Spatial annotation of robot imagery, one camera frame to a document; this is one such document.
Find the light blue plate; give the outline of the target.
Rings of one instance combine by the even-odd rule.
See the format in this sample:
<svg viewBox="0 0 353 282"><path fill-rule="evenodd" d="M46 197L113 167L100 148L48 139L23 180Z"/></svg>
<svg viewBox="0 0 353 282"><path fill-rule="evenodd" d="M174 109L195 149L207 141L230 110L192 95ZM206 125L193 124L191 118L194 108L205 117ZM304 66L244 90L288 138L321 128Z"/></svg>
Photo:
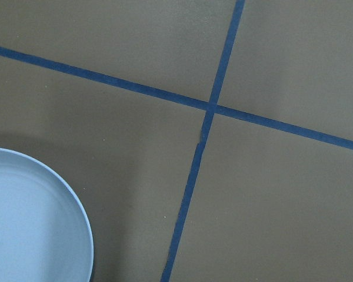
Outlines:
<svg viewBox="0 0 353 282"><path fill-rule="evenodd" d="M89 281L93 265L90 223L69 184L0 148L0 281Z"/></svg>

